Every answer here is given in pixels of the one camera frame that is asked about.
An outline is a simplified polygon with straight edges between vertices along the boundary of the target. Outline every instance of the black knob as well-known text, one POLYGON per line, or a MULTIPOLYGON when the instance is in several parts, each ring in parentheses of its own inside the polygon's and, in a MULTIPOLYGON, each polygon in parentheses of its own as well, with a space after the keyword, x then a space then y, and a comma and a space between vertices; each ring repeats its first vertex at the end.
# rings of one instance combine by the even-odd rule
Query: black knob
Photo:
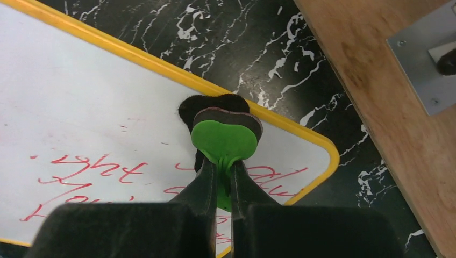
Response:
POLYGON ((456 48, 440 58, 437 70, 442 75, 456 75, 456 48))

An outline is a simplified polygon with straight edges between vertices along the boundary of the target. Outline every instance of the wood grain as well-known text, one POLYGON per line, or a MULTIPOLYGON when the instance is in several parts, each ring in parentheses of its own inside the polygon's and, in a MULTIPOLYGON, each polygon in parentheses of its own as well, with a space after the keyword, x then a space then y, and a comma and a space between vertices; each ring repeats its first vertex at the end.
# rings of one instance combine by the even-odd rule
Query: wood grain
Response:
POLYGON ((456 106, 429 117, 386 39, 447 0, 295 0, 440 257, 456 257, 456 106))

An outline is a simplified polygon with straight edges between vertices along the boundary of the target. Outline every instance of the screw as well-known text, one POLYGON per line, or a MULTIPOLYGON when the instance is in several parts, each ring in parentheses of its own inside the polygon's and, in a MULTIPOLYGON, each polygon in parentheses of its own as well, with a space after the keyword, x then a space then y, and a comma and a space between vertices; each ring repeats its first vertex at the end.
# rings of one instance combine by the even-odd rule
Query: screw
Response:
POLYGON ((440 100, 438 98, 432 98, 431 104, 434 106, 438 106, 438 105, 440 105, 440 100))
POLYGON ((403 46, 405 46, 406 44, 407 44, 407 41, 405 41, 405 40, 401 40, 401 41, 398 41, 398 42, 397 42, 397 45, 398 45, 399 47, 403 47, 403 46))

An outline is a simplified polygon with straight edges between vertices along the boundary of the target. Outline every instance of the yellow border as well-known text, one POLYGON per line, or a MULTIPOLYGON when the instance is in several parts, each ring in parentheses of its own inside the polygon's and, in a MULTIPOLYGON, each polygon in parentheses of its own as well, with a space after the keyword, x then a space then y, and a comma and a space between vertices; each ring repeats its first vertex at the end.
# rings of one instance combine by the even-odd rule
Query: yellow border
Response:
MULTIPOLYGON (((121 40, 118 40, 104 32, 101 32, 89 25, 86 25, 70 16, 65 15, 49 6, 35 0, 0 0, 18 11, 26 13, 36 19, 39 19, 47 24, 57 27, 65 32, 68 32, 80 39, 94 44, 102 49, 105 49, 113 54, 121 56, 131 62, 134 62, 142 67, 152 70, 164 77, 173 81, 179 82, 189 88, 201 92, 209 96, 218 96, 221 94, 230 93, 229 91, 208 82, 196 75, 180 69, 166 61, 156 58, 136 47, 133 47, 121 40)), ((285 205, 292 205, 309 193, 328 177, 330 177, 339 164, 339 153, 334 144, 326 137, 301 126, 285 117, 265 109, 251 101, 248 101, 251 108, 251 113, 261 120, 275 125, 285 131, 288 131, 298 137, 301 137, 315 145, 324 148, 330 155, 330 164, 327 170, 309 185, 303 188, 296 196, 288 200, 285 205)), ((8 239, 0 239, 2 242, 12 243, 21 246, 30 246, 30 244, 13 241, 8 239)), ((231 247, 224 250, 217 257, 222 257, 231 250, 231 247)))

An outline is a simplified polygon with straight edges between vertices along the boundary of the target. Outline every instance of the white board surface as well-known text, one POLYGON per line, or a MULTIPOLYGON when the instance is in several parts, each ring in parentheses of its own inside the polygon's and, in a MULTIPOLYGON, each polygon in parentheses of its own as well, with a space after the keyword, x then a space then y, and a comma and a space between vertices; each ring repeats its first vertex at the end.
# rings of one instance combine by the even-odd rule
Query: white board surface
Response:
MULTIPOLYGON (((32 242, 64 202, 165 202, 195 177, 177 114, 198 94, 0 4, 0 238, 32 242)), ((263 123, 245 163, 280 203, 324 173, 328 152, 263 123)), ((230 214, 217 213, 217 253, 230 214)))

